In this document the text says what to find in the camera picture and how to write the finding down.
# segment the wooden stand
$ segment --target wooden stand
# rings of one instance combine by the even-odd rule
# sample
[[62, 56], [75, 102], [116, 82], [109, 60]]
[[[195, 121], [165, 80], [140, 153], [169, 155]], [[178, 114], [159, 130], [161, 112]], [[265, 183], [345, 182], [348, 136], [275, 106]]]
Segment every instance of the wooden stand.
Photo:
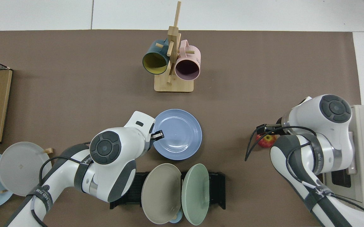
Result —
[[168, 67], [162, 74], [154, 76], [154, 90], [157, 92], [192, 92], [194, 88], [193, 80], [180, 79], [175, 74], [175, 63], [178, 58], [181, 34], [179, 33], [178, 20], [181, 2], [176, 8], [175, 22], [168, 29], [169, 49], [167, 56], [170, 57]]

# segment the pink mug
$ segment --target pink mug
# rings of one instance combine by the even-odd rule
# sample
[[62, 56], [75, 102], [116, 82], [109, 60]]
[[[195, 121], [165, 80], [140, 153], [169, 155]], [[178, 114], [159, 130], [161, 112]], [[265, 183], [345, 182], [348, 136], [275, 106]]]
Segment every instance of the pink mug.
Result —
[[193, 80], [200, 75], [200, 50], [190, 46], [187, 40], [181, 41], [179, 56], [175, 64], [175, 74], [183, 80]]

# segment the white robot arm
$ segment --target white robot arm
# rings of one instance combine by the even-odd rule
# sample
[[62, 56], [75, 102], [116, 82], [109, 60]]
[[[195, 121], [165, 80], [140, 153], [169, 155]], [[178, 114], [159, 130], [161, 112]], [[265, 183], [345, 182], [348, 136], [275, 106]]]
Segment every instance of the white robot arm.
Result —
[[364, 212], [341, 203], [338, 200], [341, 198], [316, 176], [351, 164], [354, 155], [348, 135], [351, 116], [345, 100], [335, 95], [321, 95], [308, 97], [286, 113], [281, 124], [269, 128], [268, 133], [285, 132], [270, 149], [274, 168], [322, 226], [364, 227]]
[[152, 133], [155, 119], [134, 112], [124, 127], [109, 128], [88, 147], [78, 144], [65, 150], [47, 175], [26, 197], [6, 226], [45, 226], [46, 213], [66, 187], [112, 202], [122, 197], [133, 182], [135, 159], [145, 154], [153, 141], [163, 138]]

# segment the apple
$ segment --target apple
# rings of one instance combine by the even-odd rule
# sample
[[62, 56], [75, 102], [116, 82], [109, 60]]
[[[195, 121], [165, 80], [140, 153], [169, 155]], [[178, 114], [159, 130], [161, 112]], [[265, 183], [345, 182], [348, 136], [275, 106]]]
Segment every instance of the apple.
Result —
[[[256, 140], [258, 140], [261, 137], [261, 135], [256, 135]], [[271, 148], [277, 140], [277, 135], [266, 135], [263, 137], [258, 144], [263, 148]]]

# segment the mug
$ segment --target mug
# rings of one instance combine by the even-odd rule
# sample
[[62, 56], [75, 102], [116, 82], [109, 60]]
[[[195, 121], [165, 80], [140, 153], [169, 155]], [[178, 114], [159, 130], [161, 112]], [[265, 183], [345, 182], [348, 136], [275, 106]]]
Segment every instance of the mug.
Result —
[[164, 73], [169, 63], [168, 48], [168, 39], [155, 40], [143, 57], [144, 68], [155, 75]]
[[187, 40], [181, 41], [179, 56], [175, 64], [175, 74], [183, 80], [194, 80], [200, 75], [200, 50], [190, 46]]

